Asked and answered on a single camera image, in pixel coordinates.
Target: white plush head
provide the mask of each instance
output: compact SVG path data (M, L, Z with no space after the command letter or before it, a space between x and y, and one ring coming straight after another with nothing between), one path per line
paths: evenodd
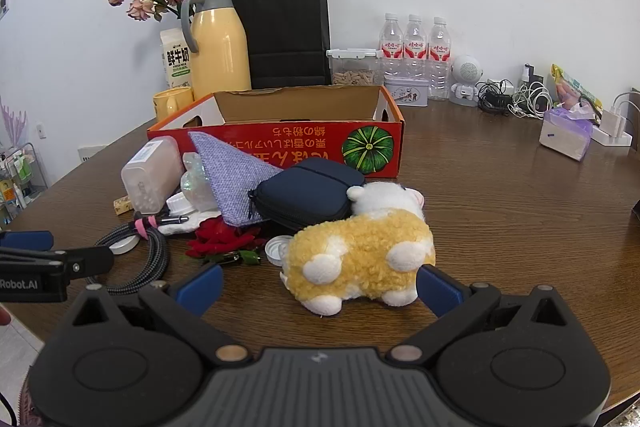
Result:
M349 187L347 197L353 202L351 210L355 216L384 208L402 208L424 219L424 197L417 190L404 188L402 185L388 182L367 183L364 187Z

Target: wooden table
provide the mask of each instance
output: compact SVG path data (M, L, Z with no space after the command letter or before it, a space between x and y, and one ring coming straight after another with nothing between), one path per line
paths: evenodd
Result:
M426 197L438 267L464 283L487 280L505 293L557 287L611 371L607 406L640 389L640 162L628 149L593 142L581 162L538 144L539 121L490 116L434 102L405 108L399 182ZM128 221L113 200L125 194L120 169L146 141L146 126L127 134L70 172L12 223L13 230L50 230L56 248L92 245ZM185 241L170 241L166 279L192 273ZM146 246L118 257L110 282L143 266ZM262 346L377 345L383 350L433 320L418 301L403 309L358 299L336 317L307 312L284 289L278 269L225 267L225 291L205 320L254 350ZM43 340L84 287L60 304L8 308Z

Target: cardboard box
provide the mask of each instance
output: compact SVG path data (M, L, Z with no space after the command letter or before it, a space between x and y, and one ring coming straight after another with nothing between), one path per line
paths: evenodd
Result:
M383 86L282 87L212 93L146 134L173 136L185 153L195 130L282 168L317 156L395 178L404 119Z

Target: purple tissue package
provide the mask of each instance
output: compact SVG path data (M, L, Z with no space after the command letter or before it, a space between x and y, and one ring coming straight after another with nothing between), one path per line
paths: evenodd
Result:
M547 111L540 132L540 143L579 162L587 152L593 124L589 120L574 120L571 115L562 107Z

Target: stuffed animal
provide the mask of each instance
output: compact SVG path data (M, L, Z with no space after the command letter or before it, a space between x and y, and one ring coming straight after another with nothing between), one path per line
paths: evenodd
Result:
M282 281L318 315L335 315L342 301L366 296L389 306L417 298L415 273L435 264L433 235L417 190L374 182L347 190L353 216L298 232L284 251Z

